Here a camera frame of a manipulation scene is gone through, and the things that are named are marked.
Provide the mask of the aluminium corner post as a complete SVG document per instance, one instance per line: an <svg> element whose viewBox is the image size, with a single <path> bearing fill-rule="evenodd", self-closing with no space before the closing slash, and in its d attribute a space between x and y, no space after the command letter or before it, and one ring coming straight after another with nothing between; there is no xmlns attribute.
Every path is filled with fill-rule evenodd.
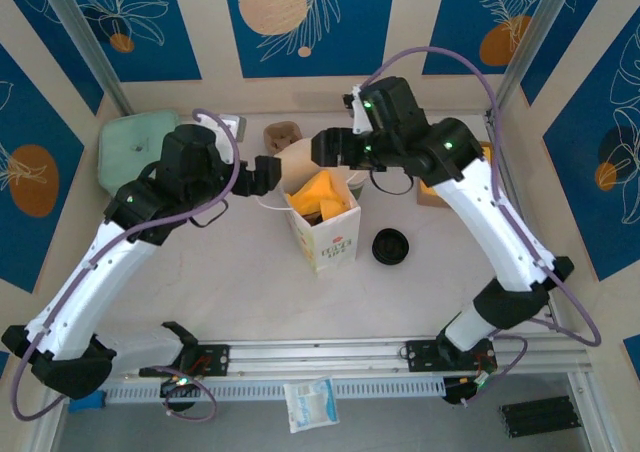
<svg viewBox="0 0 640 452"><path fill-rule="evenodd" d="M134 109L121 88L119 78L104 53L89 23L75 0L47 0L74 43L83 61L109 96L121 116L134 114Z"/></svg>
<svg viewBox="0 0 640 452"><path fill-rule="evenodd" d="M506 68L502 82L497 91L497 105L491 113L491 124L494 129L501 122L501 112L520 84L525 73L536 57L542 43L547 37L566 0L541 0L514 56Z"/></svg>

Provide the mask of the cardboard cup carrier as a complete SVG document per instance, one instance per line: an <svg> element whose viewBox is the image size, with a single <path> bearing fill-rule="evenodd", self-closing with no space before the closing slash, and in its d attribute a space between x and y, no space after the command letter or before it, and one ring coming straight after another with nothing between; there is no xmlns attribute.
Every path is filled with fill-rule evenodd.
<svg viewBox="0 0 640 452"><path fill-rule="evenodd" d="M300 127L293 121L272 123L263 131L264 144L271 156L280 153L302 138Z"/></svg>

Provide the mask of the printed white paper bag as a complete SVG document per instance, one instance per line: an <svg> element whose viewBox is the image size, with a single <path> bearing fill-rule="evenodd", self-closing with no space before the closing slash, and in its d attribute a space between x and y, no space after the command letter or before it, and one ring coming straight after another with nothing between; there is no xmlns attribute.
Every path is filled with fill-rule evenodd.
<svg viewBox="0 0 640 452"><path fill-rule="evenodd" d="M361 207L349 191L348 184L367 181L367 174L347 167L316 165L311 160L311 140L308 138L288 146L276 157L281 160L282 178L275 191L258 204L284 215L315 273L353 262L356 259ZM286 194L296 193L322 170L331 174L334 188L350 205L348 212L326 221L318 215L299 215L286 198Z"/></svg>

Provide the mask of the black ribbed bars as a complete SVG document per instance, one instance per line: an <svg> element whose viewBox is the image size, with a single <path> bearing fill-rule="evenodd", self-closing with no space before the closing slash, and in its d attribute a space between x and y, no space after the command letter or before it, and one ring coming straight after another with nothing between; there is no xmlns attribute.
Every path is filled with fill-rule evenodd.
<svg viewBox="0 0 640 452"><path fill-rule="evenodd" d="M581 420L568 395L506 404L499 412L510 438L579 428Z"/></svg>

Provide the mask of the aluminium side rail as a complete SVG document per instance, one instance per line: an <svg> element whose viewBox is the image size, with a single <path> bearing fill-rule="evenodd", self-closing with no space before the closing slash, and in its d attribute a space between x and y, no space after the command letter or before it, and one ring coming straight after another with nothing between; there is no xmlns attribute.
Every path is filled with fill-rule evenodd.
<svg viewBox="0 0 640 452"><path fill-rule="evenodd" d="M526 202L524 200L523 193L519 190L519 186L514 175L513 161L508 157L506 146L504 141L497 142L498 135L495 131L494 117L491 111L487 111L484 114L484 123L489 137L489 141L493 145L495 157L498 159L498 167L500 169L501 180L506 195L509 197L514 209L517 211L518 216L522 219L523 223L536 232L535 228L529 224L529 215L526 213L524 206ZM545 285L550 285L551 288L548 291L549 301L545 306L538 320L542 322L549 322L554 326L559 326L557 313L554 309L554 302L552 292L556 289L556 284L548 276L545 277Z"/></svg>

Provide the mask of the cardboard napkin box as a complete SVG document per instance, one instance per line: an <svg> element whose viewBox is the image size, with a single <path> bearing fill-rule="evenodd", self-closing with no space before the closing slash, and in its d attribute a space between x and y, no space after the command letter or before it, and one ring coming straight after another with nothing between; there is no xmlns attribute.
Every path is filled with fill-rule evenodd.
<svg viewBox="0 0 640 452"><path fill-rule="evenodd" d="M431 196L431 195L425 195L422 194L420 192L420 183L423 181L419 182L419 186L417 189L417 204L421 205L421 206L427 206L427 207L439 207L439 208L449 208L449 205L447 204L447 202L440 197L438 194L437 196Z"/></svg>

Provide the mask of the mint green lidded container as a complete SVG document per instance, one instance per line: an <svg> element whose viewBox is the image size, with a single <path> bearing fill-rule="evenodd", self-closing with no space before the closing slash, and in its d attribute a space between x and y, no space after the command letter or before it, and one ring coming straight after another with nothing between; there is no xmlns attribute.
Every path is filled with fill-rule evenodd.
<svg viewBox="0 0 640 452"><path fill-rule="evenodd" d="M98 182L114 197L149 163L160 159L164 137L180 124L173 110L145 112L114 119L99 134Z"/></svg>

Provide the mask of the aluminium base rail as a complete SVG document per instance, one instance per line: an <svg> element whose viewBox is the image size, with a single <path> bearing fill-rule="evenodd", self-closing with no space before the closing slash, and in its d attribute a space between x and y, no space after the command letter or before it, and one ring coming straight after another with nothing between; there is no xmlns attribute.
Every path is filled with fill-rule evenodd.
<svg viewBox="0 0 640 452"><path fill-rule="evenodd" d="M404 355L409 341L419 338L344 339L302 341L235 341L203 343L202 349L179 362L177 368L191 376L275 380L334 376L355 378L407 375L441 377L492 376L500 372L590 372L586 348L559 334L509 335L484 339L472 351L478 359L471 370L410 371Z"/></svg>

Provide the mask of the aluminium frame strut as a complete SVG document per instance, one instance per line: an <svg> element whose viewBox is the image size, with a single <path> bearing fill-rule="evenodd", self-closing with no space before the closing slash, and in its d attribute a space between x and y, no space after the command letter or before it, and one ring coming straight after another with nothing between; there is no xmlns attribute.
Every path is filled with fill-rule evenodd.
<svg viewBox="0 0 640 452"><path fill-rule="evenodd" d="M64 406L59 404L37 420L28 452L51 452L63 410Z"/></svg>
<svg viewBox="0 0 640 452"><path fill-rule="evenodd" d="M594 374L569 372L567 378L591 452L617 452L615 434Z"/></svg>

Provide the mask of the white blue plastic packet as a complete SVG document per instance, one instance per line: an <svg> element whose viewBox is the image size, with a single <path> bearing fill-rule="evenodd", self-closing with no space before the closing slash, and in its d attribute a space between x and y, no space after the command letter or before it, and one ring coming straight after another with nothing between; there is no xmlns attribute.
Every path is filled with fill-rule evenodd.
<svg viewBox="0 0 640 452"><path fill-rule="evenodd" d="M285 383L283 390L291 434L339 423L330 377Z"/></svg>

